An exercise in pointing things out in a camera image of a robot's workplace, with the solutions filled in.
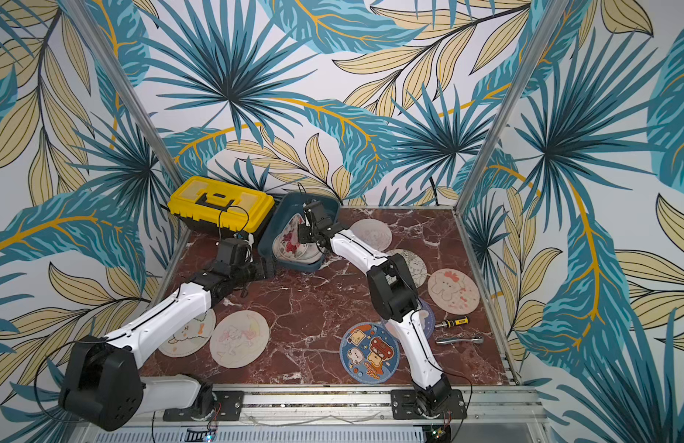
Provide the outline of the red rose floral coaster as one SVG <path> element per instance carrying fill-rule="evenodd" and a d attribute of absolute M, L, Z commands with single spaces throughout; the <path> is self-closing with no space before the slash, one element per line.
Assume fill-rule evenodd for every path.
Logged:
<path fill-rule="evenodd" d="M 277 248 L 282 248 L 285 251 L 295 252 L 301 245 L 308 245 L 301 243 L 299 240 L 299 225 L 304 223 L 303 217 L 296 213 L 294 214 L 283 231 L 273 241 L 273 252 Z"/>

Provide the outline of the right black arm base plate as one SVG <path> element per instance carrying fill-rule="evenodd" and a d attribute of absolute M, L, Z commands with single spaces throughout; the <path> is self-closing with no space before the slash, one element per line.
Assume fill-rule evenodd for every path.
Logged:
<path fill-rule="evenodd" d="M 463 392 L 453 389 L 450 398 L 439 411 L 425 415 L 417 403 L 413 389 L 394 389 L 391 391 L 391 406 L 395 420 L 442 419 L 461 420 L 467 418 L 467 402 Z"/>

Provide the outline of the beige pink figure coaster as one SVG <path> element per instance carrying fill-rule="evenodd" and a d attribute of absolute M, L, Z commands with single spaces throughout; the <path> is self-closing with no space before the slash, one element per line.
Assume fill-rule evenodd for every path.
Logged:
<path fill-rule="evenodd" d="M 214 328 L 210 352 L 221 367 L 247 367 L 262 355 L 269 340 L 270 329 L 261 314 L 252 310 L 238 311 Z"/>

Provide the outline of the white animal round coaster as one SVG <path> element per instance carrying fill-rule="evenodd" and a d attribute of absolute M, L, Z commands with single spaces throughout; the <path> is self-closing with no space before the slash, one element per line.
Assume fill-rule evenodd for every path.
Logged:
<path fill-rule="evenodd" d="M 216 326 L 216 313 L 209 309 L 162 343 L 158 350 L 170 358 L 183 358 L 195 354 L 210 340 Z"/>

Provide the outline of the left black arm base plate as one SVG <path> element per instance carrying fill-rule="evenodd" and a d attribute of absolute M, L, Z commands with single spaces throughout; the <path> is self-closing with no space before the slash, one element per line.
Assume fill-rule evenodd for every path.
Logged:
<path fill-rule="evenodd" d="M 167 409 L 164 422 L 237 422 L 243 405 L 243 391 L 212 391 L 205 389 L 192 406 L 184 409 Z"/>

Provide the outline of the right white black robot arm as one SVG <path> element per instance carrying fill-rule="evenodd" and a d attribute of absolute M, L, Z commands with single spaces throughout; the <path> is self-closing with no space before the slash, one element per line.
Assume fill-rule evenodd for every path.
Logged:
<path fill-rule="evenodd" d="M 298 228 L 299 241 L 314 243 L 365 273 L 372 305 L 397 335 L 408 360 L 419 413 L 426 417 L 445 413 L 452 386 L 423 332 L 419 293 L 405 260 L 366 244 L 334 221 L 317 199 L 303 205 L 303 217 L 305 222 Z"/>

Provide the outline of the pink kitty round coaster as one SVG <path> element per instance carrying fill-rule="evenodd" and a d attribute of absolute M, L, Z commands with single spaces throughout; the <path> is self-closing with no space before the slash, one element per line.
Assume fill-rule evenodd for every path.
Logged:
<path fill-rule="evenodd" d="M 393 241 L 390 227 L 383 221 L 363 219 L 356 221 L 351 227 L 352 233 L 370 247 L 379 251 L 386 251 Z"/>

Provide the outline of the green bunny round coaster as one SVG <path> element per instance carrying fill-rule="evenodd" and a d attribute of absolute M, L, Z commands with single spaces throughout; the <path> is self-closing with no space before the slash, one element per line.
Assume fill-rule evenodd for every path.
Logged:
<path fill-rule="evenodd" d="M 277 248 L 274 254 L 278 260 L 295 264 L 312 264 L 319 261 L 323 256 L 315 245 L 301 245 L 295 252 Z"/>

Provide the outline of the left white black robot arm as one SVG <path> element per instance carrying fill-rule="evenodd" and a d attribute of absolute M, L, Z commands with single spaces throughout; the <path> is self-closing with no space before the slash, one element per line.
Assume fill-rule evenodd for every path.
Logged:
<path fill-rule="evenodd" d="M 275 264 L 253 258 L 248 242 L 226 238 L 208 268 L 137 319 L 103 337 L 74 343 L 59 393 L 59 406 L 106 431 L 140 413 L 179 410 L 197 418 L 216 411 L 211 384 L 189 376 L 148 378 L 140 369 L 166 341 L 196 317 L 251 282 L 271 279 Z"/>

